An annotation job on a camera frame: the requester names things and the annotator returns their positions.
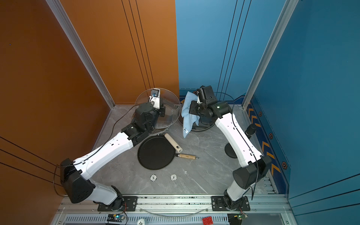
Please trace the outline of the light blue microfibre cloth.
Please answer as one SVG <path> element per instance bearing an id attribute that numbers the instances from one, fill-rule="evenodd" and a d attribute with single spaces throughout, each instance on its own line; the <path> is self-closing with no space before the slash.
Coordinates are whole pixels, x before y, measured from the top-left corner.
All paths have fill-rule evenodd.
<path id="1" fill-rule="evenodd" d="M 190 133 L 192 130 L 193 124 L 195 123 L 196 126 L 199 126 L 200 116 L 193 115 L 190 113 L 190 106 L 192 101 L 195 101 L 197 104 L 198 96 L 192 92 L 187 92 L 185 96 L 185 101 L 181 110 L 181 116 L 183 118 L 183 138 Z"/>

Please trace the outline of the large glass pot lid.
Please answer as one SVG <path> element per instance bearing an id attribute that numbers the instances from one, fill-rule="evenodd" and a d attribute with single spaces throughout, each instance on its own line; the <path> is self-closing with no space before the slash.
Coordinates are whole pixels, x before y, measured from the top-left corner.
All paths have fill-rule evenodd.
<path id="1" fill-rule="evenodd" d="M 171 125 L 169 125 L 169 124 L 163 124 L 163 123 L 156 124 L 154 126 L 154 129 L 150 132 L 150 136 L 156 136 L 156 135 L 162 134 L 162 133 L 166 132 L 170 128 L 170 126 Z"/>

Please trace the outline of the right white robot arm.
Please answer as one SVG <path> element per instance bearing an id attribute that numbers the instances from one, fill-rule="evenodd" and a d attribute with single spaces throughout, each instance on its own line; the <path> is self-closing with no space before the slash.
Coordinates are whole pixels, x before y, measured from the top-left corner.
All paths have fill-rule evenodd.
<path id="1" fill-rule="evenodd" d="M 233 113 L 233 108 L 226 101 L 218 101 L 211 86 L 197 89 L 198 100 L 190 105 L 190 114 L 211 119 L 228 140 L 240 168 L 233 171 L 234 181 L 224 192 L 224 205 L 227 210 L 242 210 L 248 203 L 245 196 L 248 190 L 255 192 L 257 182 L 266 176 L 272 159 L 264 156 L 250 141 L 257 126 L 250 124 L 243 131 Z"/>

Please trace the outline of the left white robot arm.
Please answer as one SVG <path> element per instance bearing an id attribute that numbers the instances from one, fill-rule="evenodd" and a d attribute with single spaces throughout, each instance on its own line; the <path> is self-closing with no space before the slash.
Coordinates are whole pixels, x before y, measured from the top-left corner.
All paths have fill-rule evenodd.
<path id="1" fill-rule="evenodd" d="M 94 181 L 92 177 L 111 160 L 147 138 L 165 112 L 163 104 L 155 107 L 153 103 L 142 103 L 135 110 L 131 123 L 117 135 L 110 136 L 102 146 L 75 160 L 63 160 L 60 164 L 61 185 L 71 203 L 93 201 L 112 211 L 122 210 L 124 199 L 121 192 L 113 185 Z"/>

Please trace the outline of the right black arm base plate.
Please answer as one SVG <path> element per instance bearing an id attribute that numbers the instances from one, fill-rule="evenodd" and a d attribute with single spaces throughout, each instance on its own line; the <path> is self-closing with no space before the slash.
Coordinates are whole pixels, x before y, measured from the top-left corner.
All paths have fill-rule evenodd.
<path id="1" fill-rule="evenodd" d="M 249 212 L 250 204 L 246 196 L 241 197 L 239 200 L 233 201 L 228 196 L 212 196 L 211 197 L 212 210 L 215 212 L 220 211 L 242 211 Z"/>

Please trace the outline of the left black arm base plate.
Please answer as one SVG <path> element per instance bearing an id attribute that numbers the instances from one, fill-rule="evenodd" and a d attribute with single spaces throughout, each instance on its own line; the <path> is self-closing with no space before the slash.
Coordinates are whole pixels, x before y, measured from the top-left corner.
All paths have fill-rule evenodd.
<path id="1" fill-rule="evenodd" d="M 99 212 L 134 212 L 137 207 L 138 196 L 119 197 L 110 205 L 100 203 L 97 211 Z"/>

